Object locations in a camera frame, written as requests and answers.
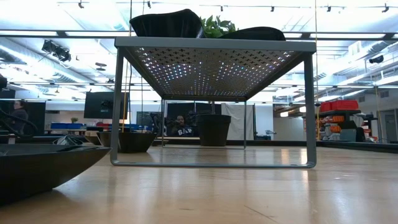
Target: black planter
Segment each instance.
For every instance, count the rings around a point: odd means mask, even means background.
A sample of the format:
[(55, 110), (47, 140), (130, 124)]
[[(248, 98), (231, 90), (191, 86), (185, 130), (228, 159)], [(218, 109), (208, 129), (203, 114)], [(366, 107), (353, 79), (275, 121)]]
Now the black planter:
[(285, 35), (279, 29), (272, 27), (252, 27), (222, 35), (219, 39), (241, 40), (286, 40)]
[(130, 24), (138, 37), (203, 37), (201, 20), (189, 9), (137, 16)]
[(225, 146), (231, 116), (206, 114), (197, 116), (201, 146)]
[(0, 205), (58, 187), (110, 150), (94, 146), (0, 144)]
[[(111, 132), (98, 132), (97, 135), (103, 146), (111, 147)], [(146, 152), (155, 138), (156, 134), (152, 133), (119, 133), (118, 152)]]
[(101, 145), (101, 142), (100, 142), (100, 139), (98, 138), (98, 136), (85, 136), (85, 139), (88, 142), (90, 142), (90, 143), (92, 143), (92, 144), (94, 144), (96, 146), (100, 146)]

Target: black television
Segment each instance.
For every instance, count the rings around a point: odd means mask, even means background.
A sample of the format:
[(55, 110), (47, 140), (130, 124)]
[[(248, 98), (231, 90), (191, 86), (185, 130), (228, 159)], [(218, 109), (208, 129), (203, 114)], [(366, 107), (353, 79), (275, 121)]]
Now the black television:
[[(86, 93), (84, 118), (91, 119), (112, 119), (113, 115), (113, 94), (114, 92)], [(124, 95), (122, 93), (120, 104), (120, 119), (127, 119), (129, 95), (126, 95), (126, 106), (124, 106)]]

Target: person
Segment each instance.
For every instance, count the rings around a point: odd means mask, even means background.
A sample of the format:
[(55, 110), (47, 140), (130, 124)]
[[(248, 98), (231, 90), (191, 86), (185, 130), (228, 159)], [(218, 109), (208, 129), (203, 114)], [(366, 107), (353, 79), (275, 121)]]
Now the person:
[[(14, 102), (14, 111), (11, 113), (11, 115), (17, 118), (27, 120), (29, 116), (26, 111), (26, 102), (22, 100), (16, 100)], [(10, 127), (16, 130), (18, 133), (23, 134), (25, 122), (19, 121), (17, 119), (12, 119)]]
[(182, 115), (177, 116), (175, 125), (172, 129), (173, 136), (192, 136), (192, 128), (185, 124), (185, 118)]

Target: desk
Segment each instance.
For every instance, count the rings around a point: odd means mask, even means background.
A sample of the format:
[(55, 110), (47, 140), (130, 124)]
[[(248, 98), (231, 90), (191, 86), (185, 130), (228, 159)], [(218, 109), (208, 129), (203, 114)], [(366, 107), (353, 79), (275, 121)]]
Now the desk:
[(118, 166), (311, 168), (316, 158), (315, 120), (307, 121), (307, 163), (304, 165), (246, 164), (145, 164), (118, 161), (118, 128), (123, 63), (127, 61), (159, 94), (162, 117), (167, 100), (246, 102), (265, 87), (304, 62), (307, 116), (315, 117), (312, 55), (313, 42), (194, 39), (167, 37), (117, 37), (113, 100), (111, 162)]
[(78, 135), (83, 136), (86, 133), (85, 129), (47, 129), (44, 130), (45, 133), (51, 134), (53, 131), (67, 131), (68, 134), (76, 134), (76, 132), (79, 132)]

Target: fluorescent light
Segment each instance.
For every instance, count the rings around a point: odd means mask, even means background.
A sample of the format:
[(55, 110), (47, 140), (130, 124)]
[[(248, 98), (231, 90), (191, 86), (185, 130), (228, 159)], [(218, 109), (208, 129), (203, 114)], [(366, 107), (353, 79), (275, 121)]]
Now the fluorescent light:
[(296, 101), (302, 101), (302, 100), (305, 100), (305, 96), (299, 96), (299, 97), (294, 99), (295, 102)]
[(300, 38), (302, 36), (301, 33), (284, 33), (286, 38)]
[(362, 93), (363, 91), (365, 91), (365, 90), (354, 91), (354, 92), (352, 92), (352, 93), (345, 94), (344, 97), (346, 97), (346, 96), (353, 96), (353, 95), (356, 95), (356, 94), (358, 94), (358, 93)]
[(94, 85), (99, 85), (99, 86), (114, 86), (114, 83), (94, 83)]
[(349, 78), (349, 79), (347, 79), (347, 80), (345, 80), (345, 81), (342, 81), (341, 83), (339, 83), (339, 84), (337, 84), (337, 85), (339, 85), (339, 86), (341, 86), (341, 85), (347, 85), (347, 84), (356, 82), (356, 81), (358, 81), (358, 80), (360, 80), (360, 79), (362, 79), (362, 78), (364, 78), (364, 77), (365, 77), (365, 74), (363, 74), (363, 75), (358, 75), (358, 76), (356, 76), (356, 77)]
[(89, 83), (54, 83), (54, 85), (90, 85)]
[(282, 112), (282, 113), (280, 114), (280, 117), (281, 117), (281, 118), (286, 118), (287, 116), (289, 116), (289, 112)]
[(11, 82), (16, 85), (49, 85), (49, 82)]
[(395, 85), (384, 85), (384, 86), (378, 86), (378, 88), (398, 88), (398, 86), (395, 86)]
[(41, 35), (58, 36), (55, 31), (0, 30), (0, 35)]
[(328, 100), (334, 100), (339, 97), (340, 96), (324, 96), (324, 97), (319, 98), (318, 100), (324, 102), (324, 101), (328, 101)]
[(379, 81), (376, 81), (375, 84), (376, 85), (384, 85), (387, 83), (392, 83), (392, 82), (397, 82), (398, 81), (398, 75), (394, 75), (391, 77), (387, 77), (387, 78), (382, 78)]
[(295, 93), (296, 91), (299, 91), (300, 87), (290, 87), (290, 88), (284, 88), (277, 90), (274, 93), (274, 96), (296, 96), (299, 93)]
[(346, 85), (338, 85), (338, 88), (374, 88), (374, 86), (346, 86)]
[[(86, 31), (71, 31), (65, 32), (68, 36), (84, 36), (84, 37), (128, 37), (128, 31), (114, 31), (114, 32), (86, 32)], [(131, 32), (131, 36), (135, 37), (136, 33)]]
[(22, 99), (1, 99), (2, 101), (16, 101), (16, 100), (22, 100)]
[(336, 39), (349, 39), (349, 38), (367, 38), (367, 39), (379, 39), (383, 38), (386, 34), (318, 34), (318, 38), (336, 38)]

